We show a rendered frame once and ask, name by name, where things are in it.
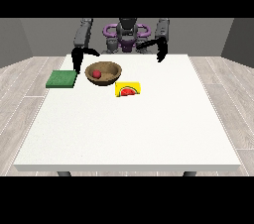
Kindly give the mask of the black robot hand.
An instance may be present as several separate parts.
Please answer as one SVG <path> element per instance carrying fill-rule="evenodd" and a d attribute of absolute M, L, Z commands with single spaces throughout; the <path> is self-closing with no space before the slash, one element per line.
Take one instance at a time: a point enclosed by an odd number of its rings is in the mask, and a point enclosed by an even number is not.
<path fill-rule="evenodd" d="M 158 47 L 157 61 L 161 62 L 166 57 L 166 54 L 168 53 L 168 41 L 165 37 L 159 37 L 155 40 L 147 41 L 143 44 L 138 45 L 137 49 L 141 50 L 153 45 L 156 45 Z"/>
<path fill-rule="evenodd" d="M 73 70 L 80 74 L 80 68 L 83 60 L 83 55 L 93 55 L 93 56 L 100 56 L 100 53 L 97 52 L 95 49 L 90 48 L 74 48 L 71 51 L 71 58 L 73 63 Z"/>

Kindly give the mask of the yellow cup with melon print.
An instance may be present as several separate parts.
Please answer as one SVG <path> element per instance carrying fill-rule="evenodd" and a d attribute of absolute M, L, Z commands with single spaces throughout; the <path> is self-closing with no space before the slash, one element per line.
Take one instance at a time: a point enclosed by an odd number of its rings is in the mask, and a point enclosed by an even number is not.
<path fill-rule="evenodd" d="M 117 81 L 115 83 L 115 96 L 135 95 L 141 92 L 141 84 L 138 81 Z"/>

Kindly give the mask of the brown wooden bowl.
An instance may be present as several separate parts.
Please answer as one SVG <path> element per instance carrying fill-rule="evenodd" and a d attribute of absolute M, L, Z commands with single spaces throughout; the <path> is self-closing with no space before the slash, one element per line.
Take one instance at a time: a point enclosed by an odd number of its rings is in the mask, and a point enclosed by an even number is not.
<path fill-rule="evenodd" d="M 101 76 L 95 78 L 93 72 L 99 70 Z M 98 86 L 108 86 L 113 84 L 121 75 L 122 68 L 119 64 L 113 61 L 99 61 L 92 63 L 85 69 L 85 76 L 87 79 Z"/>

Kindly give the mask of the green square pad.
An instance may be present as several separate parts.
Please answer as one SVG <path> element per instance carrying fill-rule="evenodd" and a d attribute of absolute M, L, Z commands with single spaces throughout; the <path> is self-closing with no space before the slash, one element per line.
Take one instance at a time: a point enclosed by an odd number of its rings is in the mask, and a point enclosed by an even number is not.
<path fill-rule="evenodd" d="M 77 73 L 74 70 L 54 70 L 47 83 L 46 88 L 73 88 Z"/>

